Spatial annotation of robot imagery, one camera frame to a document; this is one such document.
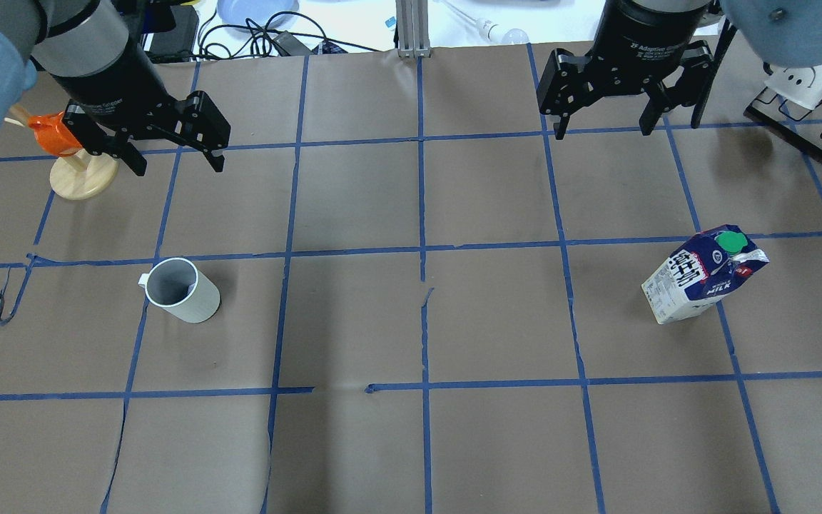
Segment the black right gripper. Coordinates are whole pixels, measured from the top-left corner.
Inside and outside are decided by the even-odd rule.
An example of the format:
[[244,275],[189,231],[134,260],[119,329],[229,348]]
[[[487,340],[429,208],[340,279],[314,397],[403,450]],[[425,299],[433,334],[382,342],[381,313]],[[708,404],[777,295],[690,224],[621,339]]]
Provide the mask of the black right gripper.
[[[607,1],[584,56],[566,49],[549,55],[537,87],[539,112],[554,115],[554,137],[562,140],[574,113],[606,96],[649,97],[639,118],[643,136],[663,114],[692,107],[696,129],[716,75],[716,63],[704,40],[691,42],[708,1]],[[675,84],[663,81],[681,68]]]

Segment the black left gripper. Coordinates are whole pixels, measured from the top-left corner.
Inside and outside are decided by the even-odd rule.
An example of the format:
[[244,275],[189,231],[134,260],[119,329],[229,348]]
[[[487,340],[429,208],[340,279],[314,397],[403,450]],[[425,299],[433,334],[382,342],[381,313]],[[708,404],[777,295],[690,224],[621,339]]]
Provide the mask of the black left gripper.
[[124,48],[105,69],[85,77],[56,75],[69,97],[62,123],[92,156],[121,160],[137,176],[147,160],[134,142],[166,141],[199,150],[224,171],[230,123],[204,91],[172,90],[142,48]]

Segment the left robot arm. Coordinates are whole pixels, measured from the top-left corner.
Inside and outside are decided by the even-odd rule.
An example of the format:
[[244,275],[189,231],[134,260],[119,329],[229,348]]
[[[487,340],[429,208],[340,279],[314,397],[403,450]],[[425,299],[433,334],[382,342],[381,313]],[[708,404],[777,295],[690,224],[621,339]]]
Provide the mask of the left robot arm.
[[91,155],[138,176],[134,141],[167,140],[224,169],[230,123],[204,91],[177,100],[110,1],[0,1],[0,124],[43,69],[68,94],[62,123]]

